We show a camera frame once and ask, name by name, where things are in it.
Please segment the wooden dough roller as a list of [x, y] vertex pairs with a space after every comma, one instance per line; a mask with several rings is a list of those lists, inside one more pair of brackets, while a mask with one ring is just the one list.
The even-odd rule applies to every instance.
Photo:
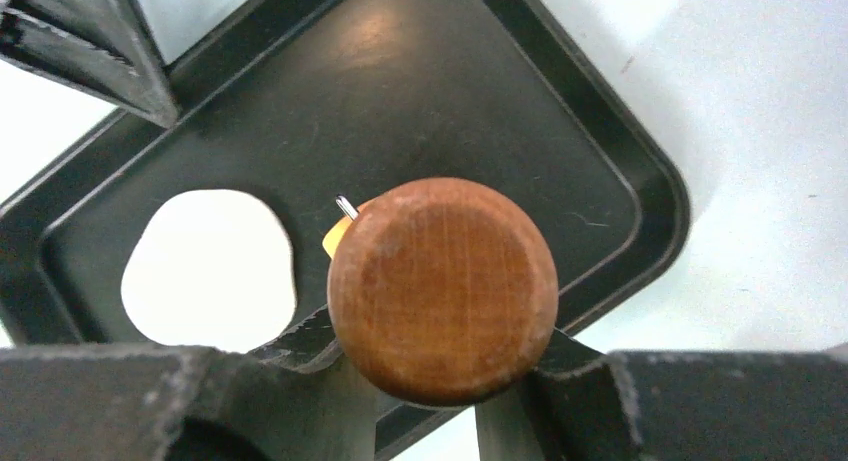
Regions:
[[482, 184], [427, 178], [363, 204], [325, 238], [341, 349], [383, 392], [424, 406], [487, 399], [552, 336], [559, 285], [547, 242]]

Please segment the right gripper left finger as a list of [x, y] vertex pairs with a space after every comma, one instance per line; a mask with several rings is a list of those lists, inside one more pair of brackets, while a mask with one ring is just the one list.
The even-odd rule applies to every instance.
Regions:
[[1, 353], [5, 460], [371, 460], [374, 390], [325, 310], [248, 354], [151, 343]]

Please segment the white dough ball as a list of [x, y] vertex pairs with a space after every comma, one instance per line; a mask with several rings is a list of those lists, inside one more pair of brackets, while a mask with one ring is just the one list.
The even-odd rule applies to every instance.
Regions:
[[154, 342], [246, 353], [292, 321], [292, 265], [282, 222], [257, 197], [188, 191], [152, 216], [127, 262], [121, 297]]

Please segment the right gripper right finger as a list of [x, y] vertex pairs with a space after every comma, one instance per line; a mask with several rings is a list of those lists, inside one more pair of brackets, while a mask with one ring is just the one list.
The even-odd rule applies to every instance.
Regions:
[[556, 332], [475, 414], [484, 460], [843, 460], [847, 350], [603, 354]]

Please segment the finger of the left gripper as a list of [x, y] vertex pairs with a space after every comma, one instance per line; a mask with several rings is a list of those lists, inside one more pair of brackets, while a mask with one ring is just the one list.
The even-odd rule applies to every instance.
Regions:
[[1, 0], [1, 59], [162, 127], [179, 118], [138, 0]]

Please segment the black baking tray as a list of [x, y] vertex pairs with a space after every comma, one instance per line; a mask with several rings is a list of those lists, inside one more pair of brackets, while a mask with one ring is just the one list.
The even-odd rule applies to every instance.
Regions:
[[[187, 191], [252, 194], [289, 235], [294, 318], [252, 352], [327, 312], [337, 194], [429, 176], [504, 193], [550, 246], [567, 336], [656, 279], [688, 233], [679, 174], [538, 0], [248, 0], [165, 73], [172, 126], [115, 111], [2, 205], [15, 348], [150, 343], [121, 279], [154, 213]], [[371, 460], [448, 419], [375, 400]]]

